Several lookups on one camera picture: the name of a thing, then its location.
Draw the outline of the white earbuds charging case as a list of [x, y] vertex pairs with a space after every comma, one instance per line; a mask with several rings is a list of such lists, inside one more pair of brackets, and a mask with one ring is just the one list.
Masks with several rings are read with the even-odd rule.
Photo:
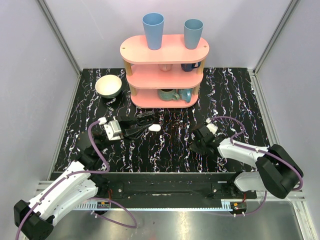
[[162, 127], [159, 124], [152, 124], [148, 127], [148, 130], [151, 132], [159, 132], [162, 129]]

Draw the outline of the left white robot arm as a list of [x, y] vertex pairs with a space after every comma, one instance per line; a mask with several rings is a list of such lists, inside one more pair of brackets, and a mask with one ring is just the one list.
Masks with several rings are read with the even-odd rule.
[[79, 138], [82, 144], [77, 159], [45, 190], [29, 201], [20, 200], [14, 207], [15, 239], [45, 240], [54, 226], [78, 205], [109, 193], [104, 176], [110, 164], [99, 146], [122, 139], [135, 140], [153, 125], [155, 113], [146, 111], [135, 117], [101, 117], [91, 123]]

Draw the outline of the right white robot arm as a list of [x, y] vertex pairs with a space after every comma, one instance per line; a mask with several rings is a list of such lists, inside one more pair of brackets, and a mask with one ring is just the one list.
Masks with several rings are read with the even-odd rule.
[[241, 143], [231, 137], [217, 136], [217, 129], [212, 123], [196, 126], [192, 130], [194, 141], [190, 150], [238, 161], [256, 169], [234, 175], [227, 185], [230, 197], [236, 199], [248, 191], [267, 191], [278, 199], [285, 199], [302, 183], [302, 170], [282, 146], [273, 144], [262, 147]]

